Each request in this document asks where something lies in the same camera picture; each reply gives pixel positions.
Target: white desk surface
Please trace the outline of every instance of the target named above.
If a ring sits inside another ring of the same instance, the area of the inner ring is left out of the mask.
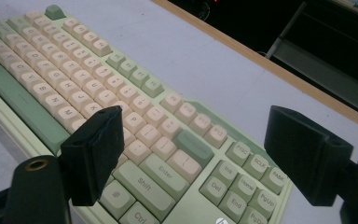
[[[164,0],[155,2],[167,5]],[[269,108],[281,105],[354,145],[352,159],[358,161],[356,113],[203,22],[182,20],[176,15],[188,15],[180,9],[167,11],[145,0],[0,0],[0,19],[51,4],[58,4],[186,98],[205,103],[261,145]],[[221,36],[226,44],[218,41]],[[312,207],[294,188],[282,223],[340,223],[341,204],[337,198],[332,208]]]

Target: mechanical keyboard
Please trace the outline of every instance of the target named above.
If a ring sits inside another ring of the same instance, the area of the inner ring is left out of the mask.
[[[124,153],[88,223],[279,223],[293,186],[266,151],[57,6],[0,21],[0,124],[29,156],[123,109]]]

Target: wooden desk edge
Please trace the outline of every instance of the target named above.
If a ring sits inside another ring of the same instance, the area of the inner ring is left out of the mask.
[[[229,48],[237,51],[239,54],[243,55],[244,57],[248,58],[249,60],[253,61],[254,63],[259,64],[260,66],[264,67],[266,70],[269,70],[270,73],[274,74],[275,76],[283,79],[287,83],[291,84],[292,86],[296,87],[300,91],[303,91],[308,96],[316,99],[317,101],[321,102],[324,105],[334,109],[339,114],[345,116],[348,119],[358,123],[358,112],[353,110],[352,108],[342,104],[340,101],[334,99],[330,95],[320,91],[319,89],[313,87],[306,81],[302,80],[299,77],[296,77],[292,73],[284,70],[279,65],[272,63],[270,60],[262,57],[258,53],[252,51],[251,49],[245,47],[240,42],[234,40],[233,38],[229,37],[228,35],[223,34],[222,32],[216,30],[211,25],[207,24],[204,21],[199,20],[198,18],[194,17],[193,15],[189,14],[188,12],[182,10],[181,8],[177,7],[175,4],[167,1],[167,0],[152,0],[152,2],[156,3],[160,7],[165,8],[166,10],[170,11],[172,14],[176,15],[177,17],[181,18],[184,21],[189,22],[193,26],[200,29],[207,35],[215,38],[216,40],[220,41],[221,43],[225,44]]]

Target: shift key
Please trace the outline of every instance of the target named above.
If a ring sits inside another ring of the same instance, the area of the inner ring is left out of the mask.
[[[172,210],[175,200],[132,161],[124,162],[113,176],[159,221]]]

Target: space bar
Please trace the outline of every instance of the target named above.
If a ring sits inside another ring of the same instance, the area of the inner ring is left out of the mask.
[[[69,133],[0,65],[0,97],[54,154]]]

